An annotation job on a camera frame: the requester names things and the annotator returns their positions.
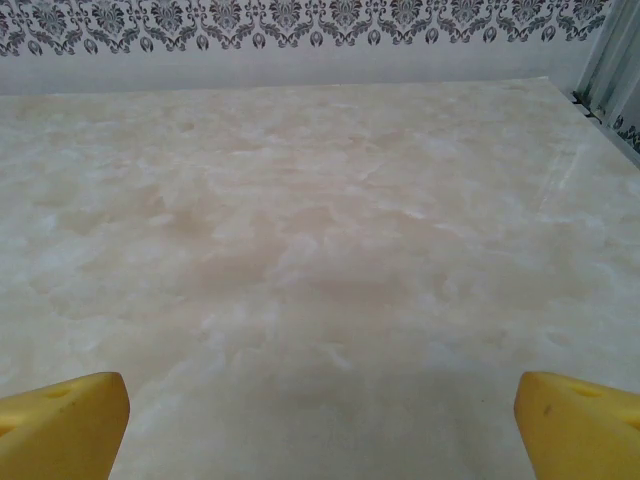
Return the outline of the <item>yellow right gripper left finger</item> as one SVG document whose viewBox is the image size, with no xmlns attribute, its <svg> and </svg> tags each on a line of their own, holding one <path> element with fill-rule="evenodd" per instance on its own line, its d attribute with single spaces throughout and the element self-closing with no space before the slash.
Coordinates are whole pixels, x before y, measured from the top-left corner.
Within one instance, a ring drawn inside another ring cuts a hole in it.
<svg viewBox="0 0 640 480">
<path fill-rule="evenodd" d="M 117 372 L 86 375 L 1 399 L 1 477 L 107 479 L 130 414 Z"/>
</svg>

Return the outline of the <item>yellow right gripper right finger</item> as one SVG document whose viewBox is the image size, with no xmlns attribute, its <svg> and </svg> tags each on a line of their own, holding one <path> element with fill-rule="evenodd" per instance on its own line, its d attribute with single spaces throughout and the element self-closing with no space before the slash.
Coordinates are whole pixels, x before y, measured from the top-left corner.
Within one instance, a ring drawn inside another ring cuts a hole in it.
<svg viewBox="0 0 640 480">
<path fill-rule="evenodd" d="M 639 478 L 637 393 L 526 372 L 514 416 L 538 479 Z"/>
</svg>

